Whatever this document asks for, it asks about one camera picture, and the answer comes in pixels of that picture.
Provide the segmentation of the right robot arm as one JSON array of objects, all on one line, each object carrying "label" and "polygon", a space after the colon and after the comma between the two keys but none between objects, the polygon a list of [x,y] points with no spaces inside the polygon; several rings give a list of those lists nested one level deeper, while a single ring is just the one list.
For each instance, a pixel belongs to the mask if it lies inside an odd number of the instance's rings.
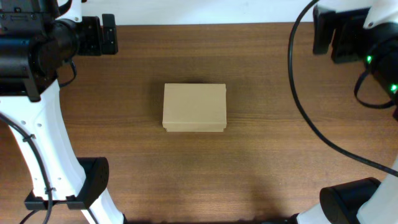
[{"label": "right robot arm", "polygon": [[313,54],[332,51],[334,63],[363,61],[364,72],[354,86],[357,95],[363,81],[373,76],[387,93],[389,101],[359,104],[374,110],[397,107],[397,1],[373,1],[347,9],[325,6],[310,1],[298,15],[291,30],[287,52],[290,89],[300,114],[317,137],[340,154],[385,172],[379,181],[365,178],[345,184],[325,187],[320,201],[306,212],[289,218],[287,223],[397,223],[397,164],[386,167],[353,154],[326,138],[314,125],[302,107],[294,83],[293,48],[297,28],[309,11],[313,11]]}]

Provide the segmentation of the brown cardboard box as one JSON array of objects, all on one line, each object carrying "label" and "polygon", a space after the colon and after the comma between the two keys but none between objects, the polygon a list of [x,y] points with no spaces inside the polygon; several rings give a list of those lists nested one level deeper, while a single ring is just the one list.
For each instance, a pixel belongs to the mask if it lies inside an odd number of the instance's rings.
[{"label": "brown cardboard box", "polygon": [[226,85],[166,83],[162,125],[170,133],[223,132],[227,127]]}]

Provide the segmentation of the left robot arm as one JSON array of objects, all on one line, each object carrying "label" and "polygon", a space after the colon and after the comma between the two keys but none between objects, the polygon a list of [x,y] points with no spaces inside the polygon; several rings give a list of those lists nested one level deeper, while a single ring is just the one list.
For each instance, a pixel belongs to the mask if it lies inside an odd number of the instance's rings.
[{"label": "left robot arm", "polygon": [[33,188],[30,214],[55,205],[90,223],[126,223],[107,189],[105,157],[77,157],[60,107],[58,69],[73,58],[118,52],[113,14],[84,16],[81,1],[1,1],[1,121],[21,150]]}]

